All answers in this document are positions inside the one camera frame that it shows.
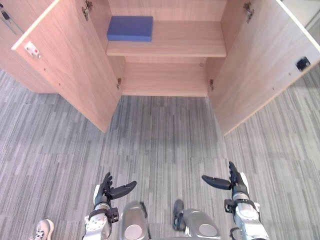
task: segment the cabinet door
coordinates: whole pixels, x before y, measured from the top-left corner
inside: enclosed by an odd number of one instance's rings
[[[208,93],[224,135],[320,60],[320,46],[280,0],[251,3],[254,14],[243,22]],[[303,57],[311,65],[299,71]]]
[[[105,132],[122,94],[90,16],[84,17],[84,2],[53,1],[12,49]],[[40,58],[25,50],[29,41]]]

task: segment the white wall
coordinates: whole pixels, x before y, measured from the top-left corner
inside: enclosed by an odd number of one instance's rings
[[[304,26],[320,10],[320,0],[283,0],[282,2]]]

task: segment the white sneaker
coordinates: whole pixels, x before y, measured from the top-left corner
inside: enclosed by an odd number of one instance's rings
[[[54,228],[55,225],[51,220],[42,219],[36,225],[35,237],[30,237],[30,240],[51,240],[51,234]]]

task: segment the wooden cabinet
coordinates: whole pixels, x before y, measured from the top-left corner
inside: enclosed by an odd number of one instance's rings
[[[320,60],[280,0],[251,0],[249,22],[246,2],[92,0],[86,21],[84,1],[55,0],[12,49],[102,131],[121,95],[209,96],[227,134]],[[112,15],[153,16],[152,42],[108,42]]]

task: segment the blue book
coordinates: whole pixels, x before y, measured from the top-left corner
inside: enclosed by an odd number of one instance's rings
[[[151,42],[152,16],[113,16],[107,32],[109,41]]]

